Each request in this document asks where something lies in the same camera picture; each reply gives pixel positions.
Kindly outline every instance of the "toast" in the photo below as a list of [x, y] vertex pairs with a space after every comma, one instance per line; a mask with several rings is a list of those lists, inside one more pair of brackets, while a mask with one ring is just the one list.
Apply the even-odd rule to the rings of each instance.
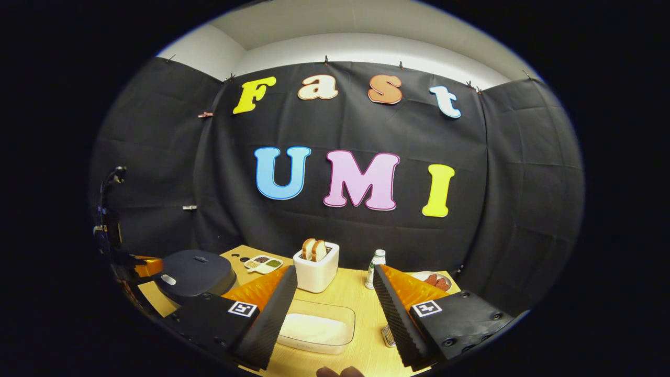
[[314, 247], [315, 243], [316, 239], [314, 238], [307, 238], [305, 240], [305, 242], [302, 244], [302, 259], [312, 260], [312, 248]]
[[319, 262], [324, 259], [327, 253], [325, 241], [319, 240], [315, 242], [314, 246], [312, 246], [312, 262]]

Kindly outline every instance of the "white powder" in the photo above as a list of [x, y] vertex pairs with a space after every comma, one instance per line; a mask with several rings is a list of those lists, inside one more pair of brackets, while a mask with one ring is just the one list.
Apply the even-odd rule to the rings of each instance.
[[349, 341], [350, 329], [345, 323], [313, 315], [286, 315], [280, 335], [310, 343], [342, 345]]

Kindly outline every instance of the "bottle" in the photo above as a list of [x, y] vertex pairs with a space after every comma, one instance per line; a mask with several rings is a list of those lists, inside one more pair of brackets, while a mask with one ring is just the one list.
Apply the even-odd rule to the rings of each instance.
[[386, 264], [386, 252], [384, 250], [375, 250], [375, 256], [370, 261], [370, 266], [368, 267], [368, 278], [365, 280], [365, 287], [368, 289], [375, 289], [375, 286], [373, 286], [373, 278], [375, 277], [375, 264]]

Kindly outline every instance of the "black backdrop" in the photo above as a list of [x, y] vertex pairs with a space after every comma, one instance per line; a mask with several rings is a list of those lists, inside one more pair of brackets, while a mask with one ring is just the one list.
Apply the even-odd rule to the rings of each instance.
[[[306, 77], [329, 74], [339, 94], [304, 101]], [[398, 76], [402, 100], [368, 99], [370, 78]], [[242, 84], [274, 76], [254, 110], [233, 114]], [[456, 95], [444, 115], [428, 88]], [[213, 117], [198, 118], [203, 111]], [[279, 148], [275, 181], [288, 183], [286, 149], [306, 146], [304, 187], [273, 200], [256, 187], [261, 147]], [[400, 157], [391, 211], [329, 207], [331, 150], [351, 151], [364, 171], [382, 152]], [[445, 269], [465, 288], [518, 314], [536, 303], [567, 260], [584, 204], [580, 151], [570, 121], [536, 80], [481, 94], [448, 78], [361, 62], [305, 63], [225, 82], [163, 58], [151, 60], [113, 105], [92, 159], [91, 187], [128, 168], [111, 205], [128, 250], [166, 256], [186, 248], [221, 253], [247, 244], [286, 257], [309, 237], [339, 244], [340, 266], [365, 269], [377, 248], [405, 271]], [[446, 217], [421, 212], [430, 164], [451, 166]], [[197, 205], [185, 211], [183, 205]]]

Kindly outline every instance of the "letter m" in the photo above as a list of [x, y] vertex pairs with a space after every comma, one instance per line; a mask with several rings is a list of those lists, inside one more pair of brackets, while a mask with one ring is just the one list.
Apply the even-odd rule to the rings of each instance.
[[377, 211], [390, 211], [395, 208], [393, 201], [393, 173], [400, 157], [390, 153], [377, 154], [365, 173], [360, 171], [354, 155], [348, 150], [328, 152], [326, 158], [332, 163], [330, 193], [324, 198], [324, 204], [331, 207], [346, 205], [344, 187], [349, 192], [354, 207], [358, 207], [369, 190], [370, 199], [365, 206]]

